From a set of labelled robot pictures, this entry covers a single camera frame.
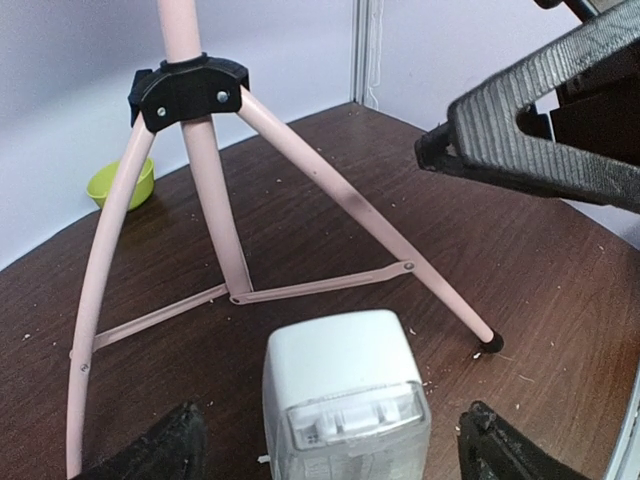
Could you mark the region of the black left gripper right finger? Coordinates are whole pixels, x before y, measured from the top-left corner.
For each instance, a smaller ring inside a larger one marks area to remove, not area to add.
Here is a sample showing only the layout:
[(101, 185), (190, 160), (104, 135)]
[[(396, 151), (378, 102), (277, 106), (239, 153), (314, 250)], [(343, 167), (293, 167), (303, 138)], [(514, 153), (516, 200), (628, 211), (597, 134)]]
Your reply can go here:
[(482, 401), (459, 418), (462, 479), (586, 479), (561, 463)]

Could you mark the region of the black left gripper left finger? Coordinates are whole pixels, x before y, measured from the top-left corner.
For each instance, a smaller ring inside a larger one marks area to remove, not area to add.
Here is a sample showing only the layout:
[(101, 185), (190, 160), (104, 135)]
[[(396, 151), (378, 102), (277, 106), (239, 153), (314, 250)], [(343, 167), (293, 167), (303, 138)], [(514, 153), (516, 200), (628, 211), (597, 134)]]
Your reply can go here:
[(77, 475), (79, 479), (203, 479), (208, 430), (191, 401), (162, 417), (109, 459)]

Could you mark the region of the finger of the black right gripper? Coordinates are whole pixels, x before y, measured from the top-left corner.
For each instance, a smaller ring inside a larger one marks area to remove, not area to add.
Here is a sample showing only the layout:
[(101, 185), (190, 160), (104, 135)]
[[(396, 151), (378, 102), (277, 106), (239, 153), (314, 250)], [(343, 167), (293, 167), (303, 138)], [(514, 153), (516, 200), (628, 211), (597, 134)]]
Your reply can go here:
[(422, 169), (639, 210), (639, 4), (567, 5), (581, 25), (452, 102)]

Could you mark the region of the white metronome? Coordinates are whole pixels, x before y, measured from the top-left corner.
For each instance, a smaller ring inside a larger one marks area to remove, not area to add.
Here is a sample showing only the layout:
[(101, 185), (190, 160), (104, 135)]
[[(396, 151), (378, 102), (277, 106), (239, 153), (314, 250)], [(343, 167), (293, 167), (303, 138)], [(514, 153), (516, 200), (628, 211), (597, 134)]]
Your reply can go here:
[(341, 313), (275, 330), (262, 407), (274, 479), (421, 479), (431, 433), (398, 316)]

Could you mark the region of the pink music stand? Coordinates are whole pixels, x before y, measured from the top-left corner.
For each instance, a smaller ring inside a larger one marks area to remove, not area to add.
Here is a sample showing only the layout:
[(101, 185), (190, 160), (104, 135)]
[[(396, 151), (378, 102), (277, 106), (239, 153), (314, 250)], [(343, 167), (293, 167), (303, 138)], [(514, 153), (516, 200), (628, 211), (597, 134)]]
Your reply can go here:
[[(82, 470), (83, 431), (93, 354), (153, 325), (228, 295), (234, 304), (294, 298), (379, 283), (410, 273), (480, 340), (497, 353), (502, 337), (491, 329), (422, 254), (337, 170), (250, 92), (247, 69), (207, 55), (200, 42), (196, 5), (158, 5), (166, 57), (156, 70), (141, 70), (129, 95), (132, 132), (106, 198), (81, 291), (70, 352), (66, 415), (66, 475)], [(254, 289), (236, 230), (213, 116), (234, 113), (275, 147), (372, 235), (394, 263), (377, 270), (282, 288)], [(196, 190), (224, 281), (221, 285), (105, 332), (97, 329), (103, 296), (123, 222), (156, 134), (179, 124)]]

